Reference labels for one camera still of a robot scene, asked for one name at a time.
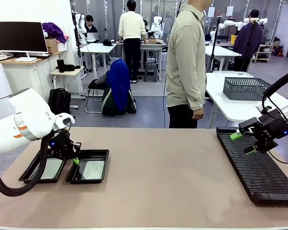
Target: dark purple jacket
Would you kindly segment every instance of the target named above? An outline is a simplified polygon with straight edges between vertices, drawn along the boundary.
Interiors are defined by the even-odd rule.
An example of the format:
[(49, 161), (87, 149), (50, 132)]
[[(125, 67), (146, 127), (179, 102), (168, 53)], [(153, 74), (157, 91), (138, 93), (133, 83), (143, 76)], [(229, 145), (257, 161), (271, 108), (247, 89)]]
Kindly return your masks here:
[(43, 23), (42, 26), (50, 38), (55, 38), (62, 43), (66, 42), (62, 30), (55, 23)]
[(258, 23), (255, 23), (255, 28), (251, 39), (249, 52), (246, 53), (247, 42), (250, 40), (251, 34), (252, 34), (252, 23), (249, 23), (241, 28), (235, 41), (234, 52), (242, 54), (242, 57), (245, 56), (245, 58), (253, 57), (253, 54), (257, 52), (261, 43), (261, 39), (263, 37), (262, 27)]

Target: monitor screen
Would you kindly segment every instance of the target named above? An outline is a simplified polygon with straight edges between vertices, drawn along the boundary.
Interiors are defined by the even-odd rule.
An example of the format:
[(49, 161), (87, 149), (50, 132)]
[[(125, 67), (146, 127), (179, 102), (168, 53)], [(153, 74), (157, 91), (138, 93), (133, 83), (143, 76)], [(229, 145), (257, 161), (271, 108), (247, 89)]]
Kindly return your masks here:
[(0, 22), (0, 51), (47, 53), (42, 24)]

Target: white door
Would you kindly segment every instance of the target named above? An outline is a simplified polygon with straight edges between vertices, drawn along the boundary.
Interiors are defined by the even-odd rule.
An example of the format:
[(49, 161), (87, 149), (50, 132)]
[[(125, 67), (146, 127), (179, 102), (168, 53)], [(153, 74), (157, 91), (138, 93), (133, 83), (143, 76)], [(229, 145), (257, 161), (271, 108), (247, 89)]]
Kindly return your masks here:
[(288, 52), (288, 4), (283, 4), (276, 30), (276, 37), (280, 39), (281, 46), (284, 46), (283, 55)]

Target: hand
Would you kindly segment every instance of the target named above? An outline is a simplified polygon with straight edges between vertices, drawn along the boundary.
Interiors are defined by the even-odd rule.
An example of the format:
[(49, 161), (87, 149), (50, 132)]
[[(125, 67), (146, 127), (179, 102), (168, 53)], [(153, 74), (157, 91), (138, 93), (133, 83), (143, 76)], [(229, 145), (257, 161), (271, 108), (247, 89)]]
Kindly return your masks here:
[(204, 109), (203, 109), (203, 108), (193, 111), (193, 117), (192, 117), (192, 119), (194, 119), (194, 120), (200, 120), (200, 119), (202, 119), (203, 117), (204, 117)]

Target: shirt collar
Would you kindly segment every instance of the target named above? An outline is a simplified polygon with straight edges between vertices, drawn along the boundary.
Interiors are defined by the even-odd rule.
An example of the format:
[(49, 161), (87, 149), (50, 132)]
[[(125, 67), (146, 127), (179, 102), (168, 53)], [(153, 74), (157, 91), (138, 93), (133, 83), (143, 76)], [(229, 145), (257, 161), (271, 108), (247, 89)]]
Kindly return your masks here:
[(204, 17), (204, 14), (202, 12), (200, 12), (198, 9), (196, 9), (195, 7), (186, 4), (183, 8), (182, 11), (191, 11), (192, 13), (194, 13), (199, 20), (201, 20)]

